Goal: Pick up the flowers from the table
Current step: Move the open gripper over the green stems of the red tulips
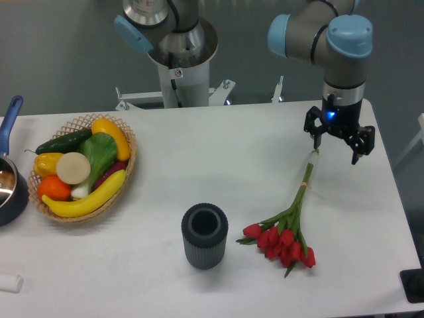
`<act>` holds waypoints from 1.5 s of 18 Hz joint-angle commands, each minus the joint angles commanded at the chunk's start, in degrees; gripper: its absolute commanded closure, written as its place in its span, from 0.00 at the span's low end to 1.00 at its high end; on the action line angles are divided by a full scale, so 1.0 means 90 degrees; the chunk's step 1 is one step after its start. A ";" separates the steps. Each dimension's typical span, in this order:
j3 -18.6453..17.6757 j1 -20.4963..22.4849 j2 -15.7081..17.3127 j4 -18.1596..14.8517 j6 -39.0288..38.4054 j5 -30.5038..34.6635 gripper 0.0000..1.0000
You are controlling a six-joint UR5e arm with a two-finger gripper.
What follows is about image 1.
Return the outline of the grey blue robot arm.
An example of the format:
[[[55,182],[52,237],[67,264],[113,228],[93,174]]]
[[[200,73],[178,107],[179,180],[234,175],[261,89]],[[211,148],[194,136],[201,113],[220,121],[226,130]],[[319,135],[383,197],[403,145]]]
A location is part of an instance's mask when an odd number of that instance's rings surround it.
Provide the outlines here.
[[[305,116],[304,131],[319,147],[323,134],[344,140],[357,162],[374,148],[375,129],[359,123],[373,27],[355,15],[356,1],[310,1],[298,15],[279,15],[268,47],[284,58],[324,69],[322,104]],[[197,1],[124,1],[115,18],[121,39],[157,66],[167,108],[222,105],[223,89],[209,90],[209,63],[218,48],[213,25]]]

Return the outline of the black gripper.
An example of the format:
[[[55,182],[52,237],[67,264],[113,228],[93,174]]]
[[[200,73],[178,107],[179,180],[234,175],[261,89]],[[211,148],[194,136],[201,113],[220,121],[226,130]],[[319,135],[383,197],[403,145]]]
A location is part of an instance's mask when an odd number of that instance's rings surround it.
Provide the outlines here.
[[[345,138],[346,144],[352,149],[352,165],[373,151],[375,127],[359,125],[362,98],[362,88],[324,89],[321,110],[312,106],[306,113],[303,126],[313,139],[314,148],[320,147],[322,135],[328,133]]]

